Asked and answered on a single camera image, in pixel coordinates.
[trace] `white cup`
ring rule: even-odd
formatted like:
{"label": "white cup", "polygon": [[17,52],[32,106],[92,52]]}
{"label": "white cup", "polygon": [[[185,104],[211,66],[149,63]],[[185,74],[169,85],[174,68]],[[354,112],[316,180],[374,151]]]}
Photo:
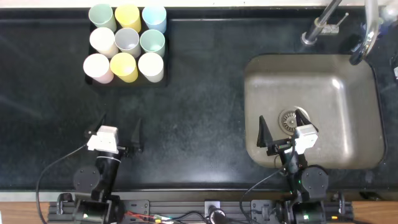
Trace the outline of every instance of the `white cup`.
{"label": "white cup", "polygon": [[101,54],[88,56],[83,63],[85,73],[99,83],[109,83],[113,79],[113,72],[109,66],[109,60]]}
{"label": "white cup", "polygon": [[106,27],[116,31],[112,7],[108,4],[97,4],[88,11],[88,18],[96,27]]}
{"label": "white cup", "polygon": [[141,47],[139,45],[139,35],[132,28],[123,28],[114,35],[114,43],[125,53],[131,54],[134,58],[141,55]]}
{"label": "white cup", "polygon": [[167,13],[163,6],[147,6],[142,11],[142,18],[148,28],[166,32]]}
{"label": "white cup", "polygon": [[154,52],[161,57],[164,56],[166,40],[160,31],[154,29],[145,31],[141,34],[139,43],[145,52]]}
{"label": "white cup", "polygon": [[138,69],[150,82],[156,83],[163,79],[163,59],[156,53],[149,52],[141,56],[138,61]]}
{"label": "white cup", "polygon": [[107,58],[112,58],[119,53],[118,47],[114,43],[114,34],[106,27],[97,28],[91,33],[90,44]]}

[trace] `faucet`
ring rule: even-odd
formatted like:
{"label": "faucet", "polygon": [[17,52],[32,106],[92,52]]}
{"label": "faucet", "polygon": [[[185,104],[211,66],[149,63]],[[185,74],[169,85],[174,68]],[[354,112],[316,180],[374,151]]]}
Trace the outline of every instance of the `faucet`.
{"label": "faucet", "polygon": [[[314,20],[310,30],[304,32],[301,40],[305,45],[313,45],[317,41],[318,35],[321,34],[326,22],[331,14],[336,10],[342,0],[332,0],[331,3],[323,11],[322,15]],[[366,10],[366,33],[364,40],[356,47],[349,62],[352,65],[359,64],[372,50],[372,47],[377,39],[379,33],[379,9],[377,0],[365,0]]]}

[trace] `drain strainer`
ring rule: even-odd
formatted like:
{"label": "drain strainer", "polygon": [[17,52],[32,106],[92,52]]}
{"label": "drain strainer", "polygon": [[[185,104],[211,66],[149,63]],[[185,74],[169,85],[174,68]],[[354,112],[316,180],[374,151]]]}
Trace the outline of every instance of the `drain strainer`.
{"label": "drain strainer", "polygon": [[310,120],[308,113],[303,108],[299,108],[298,106],[293,106],[291,108],[283,110],[279,115],[279,126],[282,131],[288,135],[292,135],[297,127],[295,113],[295,110],[297,109],[299,109],[304,114],[304,116],[308,120]]}

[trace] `sink basin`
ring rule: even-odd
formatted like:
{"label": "sink basin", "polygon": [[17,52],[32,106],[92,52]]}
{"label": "sink basin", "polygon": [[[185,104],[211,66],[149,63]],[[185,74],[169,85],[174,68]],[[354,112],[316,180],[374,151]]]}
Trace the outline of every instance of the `sink basin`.
{"label": "sink basin", "polygon": [[305,151],[308,164],[328,169],[379,164],[384,140],[373,71],[366,62],[352,66],[348,59],[261,55],[249,62],[244,74],[246,149],[255,162],[274,167],[274,156],[256,146],[260,115],[273,139],[283,139],[294,131],[299,108],[319,129],[318,141]]}

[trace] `white wall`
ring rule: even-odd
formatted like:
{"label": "white wall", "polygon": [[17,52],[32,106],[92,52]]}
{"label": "white wall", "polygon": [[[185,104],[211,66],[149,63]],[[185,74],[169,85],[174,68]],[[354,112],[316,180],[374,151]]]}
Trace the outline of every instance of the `white wall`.
{"label": "white wall", "polygon": [[[326,6],[331,0],[0,0],[0,7],[91,7],[98,3],[118,6],[133,3],[137,6],[160,4],[173,7],[209,6]],[[379,5],[389,1],[378,0]],[[363,6],[364,0],[343,0],[340,6]]]}

